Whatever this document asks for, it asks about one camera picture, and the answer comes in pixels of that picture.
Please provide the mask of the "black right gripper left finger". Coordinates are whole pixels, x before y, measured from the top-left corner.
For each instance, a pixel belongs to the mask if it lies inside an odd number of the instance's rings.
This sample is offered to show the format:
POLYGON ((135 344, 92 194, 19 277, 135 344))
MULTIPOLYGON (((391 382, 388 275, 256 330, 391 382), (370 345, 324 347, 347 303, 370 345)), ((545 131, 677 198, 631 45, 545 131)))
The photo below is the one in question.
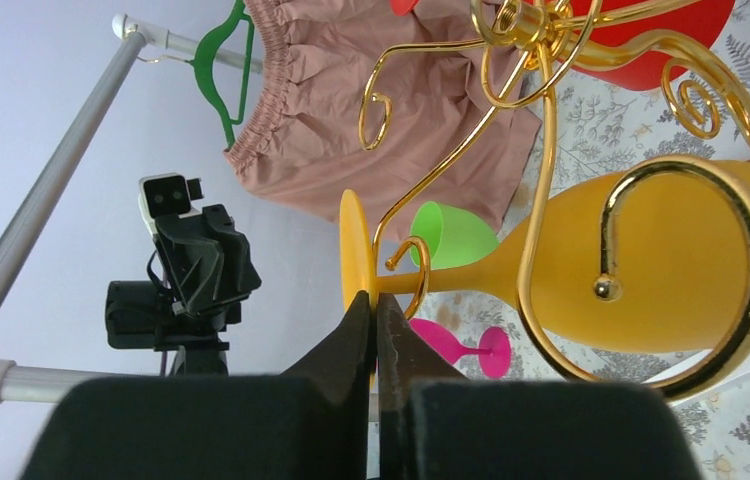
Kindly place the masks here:
POLYGON ((26 479, 363 479, 372 307, 277 375, 102 377, 54 409, 26 479))

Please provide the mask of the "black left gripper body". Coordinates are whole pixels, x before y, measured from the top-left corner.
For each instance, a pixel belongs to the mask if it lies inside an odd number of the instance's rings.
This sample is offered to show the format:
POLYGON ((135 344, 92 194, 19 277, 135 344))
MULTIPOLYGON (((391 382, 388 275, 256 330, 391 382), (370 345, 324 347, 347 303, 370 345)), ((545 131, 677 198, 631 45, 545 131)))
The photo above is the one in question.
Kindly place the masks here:
POLYGON ((113 281, 105 301, 107 341, 114 349, 226 351, 219 334, 241 321, 241 302, 262 280, 247 237, 225 208, 153 219, 152 239, 163 267, 146 280, 113 281))

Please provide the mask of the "green wine glass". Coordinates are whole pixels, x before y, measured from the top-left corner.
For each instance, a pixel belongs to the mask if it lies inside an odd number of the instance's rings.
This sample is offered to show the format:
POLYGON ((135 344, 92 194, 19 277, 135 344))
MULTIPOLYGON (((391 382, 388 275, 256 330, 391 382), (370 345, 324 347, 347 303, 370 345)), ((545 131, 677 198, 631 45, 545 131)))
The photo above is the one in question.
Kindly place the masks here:
POLYGON ((477 215, 438 202, 419 207, 410 234, 426 243, 433 269, 475 263, 499 245, 496 233, 477 215))

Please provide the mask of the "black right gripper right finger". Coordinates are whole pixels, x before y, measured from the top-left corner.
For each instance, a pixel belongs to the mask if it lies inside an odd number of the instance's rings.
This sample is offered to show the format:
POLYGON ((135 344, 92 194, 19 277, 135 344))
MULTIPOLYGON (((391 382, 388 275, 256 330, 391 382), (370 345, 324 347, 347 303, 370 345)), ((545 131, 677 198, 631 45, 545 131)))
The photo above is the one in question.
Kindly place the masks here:
POLYGON ((384 479, 697 479, 674 414, 633 383, 473 381, 379 297, 384 479))

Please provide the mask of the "yellow wine glass front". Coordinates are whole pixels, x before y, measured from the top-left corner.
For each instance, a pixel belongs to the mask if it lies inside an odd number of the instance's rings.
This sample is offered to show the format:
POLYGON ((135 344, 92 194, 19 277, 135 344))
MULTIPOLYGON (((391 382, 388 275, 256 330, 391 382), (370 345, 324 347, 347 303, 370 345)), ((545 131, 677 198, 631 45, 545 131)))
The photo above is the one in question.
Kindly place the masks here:
MULTIPOLYGON (((750 163, 707 161, 750 190, 750 163)), ((750 283, 741 224, 713 183, 664 173, 639 181, 616 210, 616 278, 621 295, 600 300, 600 215, 623 173, 578 184, 546 203, 531 276, 540 325, 568 340, 625 353, 711 349, 746 303, 750 283)), ((355 192, 340 203, 344 307, 358 291, 418 291, 421 275, 376 278, 369 232, 355 192)), ((528 219, 476 263, 434 270, 434 292, 474 290, 517 308, 517 270, 528 219)))

